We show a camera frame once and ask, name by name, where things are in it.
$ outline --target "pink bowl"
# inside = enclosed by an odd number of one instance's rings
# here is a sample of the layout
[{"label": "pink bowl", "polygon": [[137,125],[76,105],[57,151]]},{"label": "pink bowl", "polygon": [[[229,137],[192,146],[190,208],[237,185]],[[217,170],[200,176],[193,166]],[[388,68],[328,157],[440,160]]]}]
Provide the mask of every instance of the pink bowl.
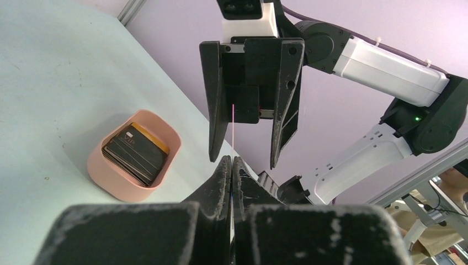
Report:
[{"label": "pink bowl", "polygon": [[[161,172],[150,187],[144,187],[134,177],[129,175],[119,166],[104,157],[102,147],[122,129],[126,128],[131,123],[138,123],[150,134],[159,138],[166,146],[169,147],[169,155]],[[167,124],[158,115],[148,111],[139,110],[122,126],[115,129],[112,133],[106,136],[88,158],[88,173],[91,179],[112,194],[119,200],[124,202],[134,203],[140,202],[155,191],[161,185],[161,182],[166,176],[172,161],[179,152],[182,145],[180,136],[172,127]]]}]

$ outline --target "card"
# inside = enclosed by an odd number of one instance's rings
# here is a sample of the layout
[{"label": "card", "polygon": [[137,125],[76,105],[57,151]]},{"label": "card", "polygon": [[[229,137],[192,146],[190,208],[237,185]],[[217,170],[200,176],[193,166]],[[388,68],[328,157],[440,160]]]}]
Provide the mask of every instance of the card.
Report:
[{"label": "card", "polygon": [[103,148],[106,158],[150,186],[160,173],[169,148],[148,131],[132,123],[114,136]]}]

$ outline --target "table surface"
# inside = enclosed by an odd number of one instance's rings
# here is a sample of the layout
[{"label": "table surface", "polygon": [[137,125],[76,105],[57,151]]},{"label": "table surface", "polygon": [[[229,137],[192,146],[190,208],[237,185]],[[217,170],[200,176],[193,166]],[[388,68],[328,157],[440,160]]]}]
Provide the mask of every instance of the table surface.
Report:
[{"label": "table surface", "polygon": [[211,176],[208,121],[117,19],[67,0],[6,1],[0,13],[0,264],[31,264],[68,206],[120,202],[86,162],[139,109],[183,145],[143,203],[179,202]]}]

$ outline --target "purple cable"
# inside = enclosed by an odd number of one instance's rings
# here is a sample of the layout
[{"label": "purple cable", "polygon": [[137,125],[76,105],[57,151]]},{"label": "purple cable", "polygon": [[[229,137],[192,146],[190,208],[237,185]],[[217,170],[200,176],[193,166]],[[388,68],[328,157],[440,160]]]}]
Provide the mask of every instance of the purple cable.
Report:
[{"label": "purple cable", "polygon": [[[297,18],[297,19],[300,19],[300,20],[307,20],[307,21],[312,21],[312,22],[326,23],[326,22],[323,22],[323,21],[320,21],[320,20],[317,20],[317,19],[306,17],[305,15],[301,15],[299,13],[296,13],[296,12],[292,11],[291,9],[285,7],[285,6],[283,6],[283,10],[284,10],[284,13],[286,13],[288,15],[291,15],[291,16]],[[347,32],[351,33],[353,36],[356,36],[357,38],[360,38],[360,39],[364,40],[365,42],[370,43],[372,45],[375,45],[377,43],[375,40],[372,40],[372,39],[370,39],[370,38],[368,38],[366,36],[363,36],[363,35],[361,35],[359,33],[351,31],[349,29],[343,28],[341,26],[333,25],[333,24],[330,24],[330,25],[332,25],[334,27],[337,27],[340,30],[347,31]],[[414,56],[412,56],[410,54],[407,54],[404,51],[400,51],[400,50],[398,50],[396,48],[390,47],[390,46],[385,45],[383,43],[379,43],[379,48],[381,48],[383,50],[386,50],[388,52],[391,52],[391,53],[393,53],[395,55],[398,55],[400,57],[403,57],[403,58],[405,58],[407,60],[410,60],[410,61],[412,61],[414,63],[417,63],[419,65],[422,65],[422,66],[427,66],[428,65],[427,62],[424,62],[424,61],[422,61],[422,60],[420,60],[420,59],[418,59],[418,58],[416,58],[416,57],[414,57]],[[430,65],[429,68],[434,69],[434,70],[439,71],[439,72],[442,72],[445,75],[448,74],[446,72],[446,70],[444,70],[444,69],[442,69],[442,68],[440,68],[438,66],[435,66],[435,65]]]}]

